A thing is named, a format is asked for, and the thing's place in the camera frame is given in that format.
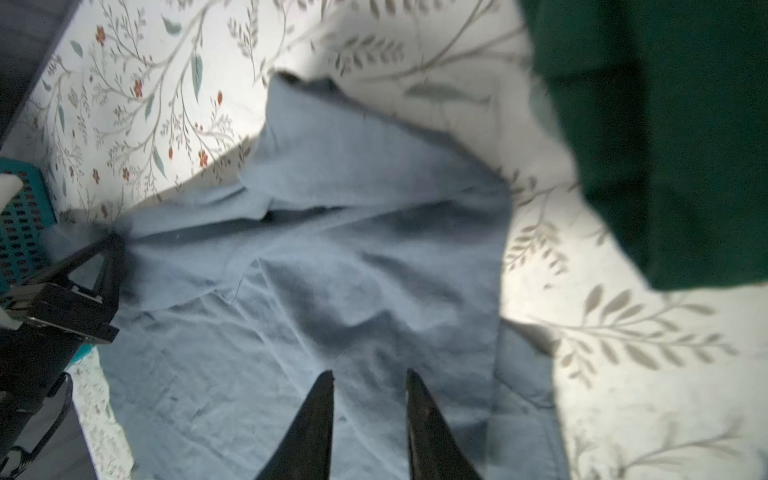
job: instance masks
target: red flower print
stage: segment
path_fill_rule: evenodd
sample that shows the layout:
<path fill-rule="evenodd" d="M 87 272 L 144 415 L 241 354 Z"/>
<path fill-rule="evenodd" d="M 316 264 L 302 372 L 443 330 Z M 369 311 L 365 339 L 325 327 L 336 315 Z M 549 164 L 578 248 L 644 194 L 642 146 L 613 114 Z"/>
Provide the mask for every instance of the red flower print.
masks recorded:
<path fill-rule="evenodd" d="M 107 34 L 104 33 L 104 27 L 101 25 L 96 27 L 96 41 L 102 47 L 104 46 L 104 42 L 107 41 Z"/>
<path fill-rule="evenodd" d="M 205 153 L 205 150 L 201 150 L 199 154 L 197 154 L 197 157 L 200 158 L 200 167 L 205 168 L 208 166 L 208 154 Z"/>
<path fill-rule="evenodd" d="M 134 96 L 135 96 L 136 98 L 141 98 L 141 95 L 142 95 L 142 93 L 141 93 L 141 87 L 142 87 L 142 85 L 141 85 L 141 79 L 140 79 L 140 78 L 137 78 L 137 79 L 134 81 L 134 87 L 132 88 L 132 90 L 134 91 Z"/>

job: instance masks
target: green fabric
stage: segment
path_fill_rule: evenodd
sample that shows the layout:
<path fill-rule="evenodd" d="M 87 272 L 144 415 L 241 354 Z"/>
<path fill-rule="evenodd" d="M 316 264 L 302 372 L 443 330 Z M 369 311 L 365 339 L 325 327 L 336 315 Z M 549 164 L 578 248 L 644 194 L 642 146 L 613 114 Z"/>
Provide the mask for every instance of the green fabric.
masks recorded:
<path fill-rule="evenodd" d="M 584 196 L 653 288 L 768 278 L 768 6 L 520 0 Z"/>

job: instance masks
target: teal plastic basket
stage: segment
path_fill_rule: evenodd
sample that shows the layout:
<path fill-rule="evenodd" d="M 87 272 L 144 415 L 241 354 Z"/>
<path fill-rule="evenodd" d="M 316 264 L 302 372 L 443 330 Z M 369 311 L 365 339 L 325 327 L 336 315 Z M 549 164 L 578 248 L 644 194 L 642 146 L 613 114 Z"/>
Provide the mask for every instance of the teal plastic basket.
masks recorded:
<path fill-rule="evenodd" d="M 0 157 L 0 172 L 22 179 L 24 187 L 0 214 L 0 293 L 48 266 L 40 236 L 56 223 L 48 191 L 34 165 Z"/>

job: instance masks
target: floral tablecloth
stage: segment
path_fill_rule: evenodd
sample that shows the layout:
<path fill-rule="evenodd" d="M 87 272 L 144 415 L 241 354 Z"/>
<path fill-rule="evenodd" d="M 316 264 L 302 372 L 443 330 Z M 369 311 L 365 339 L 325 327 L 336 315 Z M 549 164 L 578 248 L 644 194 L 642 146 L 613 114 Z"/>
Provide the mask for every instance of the floral tablecloth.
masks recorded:
<path fill-rule="evenodd" d="M 573 478 L 768 478 L 765 287 L 648 291 L 581 200 L 529 48 L 511 0 L 85 0 L 0 153 L 44 170 L 60 220 L 109 222 L 233 179 L 275 70 L 329 74 L 511 182 L 502 315 L 551 341 Z M 99 478 L 130 478 L 98 354 L 72 373 Z"/>

